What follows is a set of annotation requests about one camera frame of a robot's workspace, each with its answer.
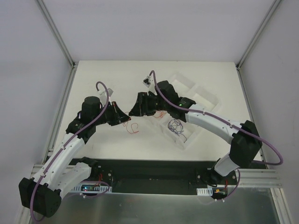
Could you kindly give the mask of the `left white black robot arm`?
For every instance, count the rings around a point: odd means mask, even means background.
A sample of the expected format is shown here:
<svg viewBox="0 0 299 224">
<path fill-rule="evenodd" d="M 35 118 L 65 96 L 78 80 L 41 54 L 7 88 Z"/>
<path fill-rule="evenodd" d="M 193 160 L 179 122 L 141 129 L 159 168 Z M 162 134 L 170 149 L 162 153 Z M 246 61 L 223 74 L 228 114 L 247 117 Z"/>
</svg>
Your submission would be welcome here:
<svg viewBox="0 0 299 224">
<path fill-rule="evenodd" d="M 115 126 L 129 120 L 116 102 L 102 103 L 98 97 L 86 97 L 81 110 L 68 125 L 58 150 L 32 178 L 20 181 L 22 206 L 44 217 L 53 216 L 62 199 L 79 182 L 85 179 L 93 182 L 99 176 L 96 161 L 89 158 L 83 158 L 70 172 L 64 173 L 75 154 L 96 132 L 96 127 L 102 124 Z"/>
</svg>

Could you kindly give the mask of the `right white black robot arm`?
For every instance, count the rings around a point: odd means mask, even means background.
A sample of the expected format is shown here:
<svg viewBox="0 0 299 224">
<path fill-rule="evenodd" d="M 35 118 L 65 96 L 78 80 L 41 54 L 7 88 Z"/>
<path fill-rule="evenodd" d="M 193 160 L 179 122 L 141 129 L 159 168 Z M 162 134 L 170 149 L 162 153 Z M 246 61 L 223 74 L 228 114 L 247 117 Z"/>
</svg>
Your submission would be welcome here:
<svg viewBox="0 0 299 224">
<path fill-rule="evenodd" d="M 129 115 L 152 116 L 166 111 L 172 118 L 202 127 L 230 144 L 230 151 L 220 158 L 210 171 L 211 181 L 221 184 L 227 175 L 237 168 L 248 168 L 262 143 L 251 121 L 238 123 L 208 112 L 194 100 L 180 97 L 168 81 L 161 81 L 154 91 L 139 92 Z"/>
</svg>

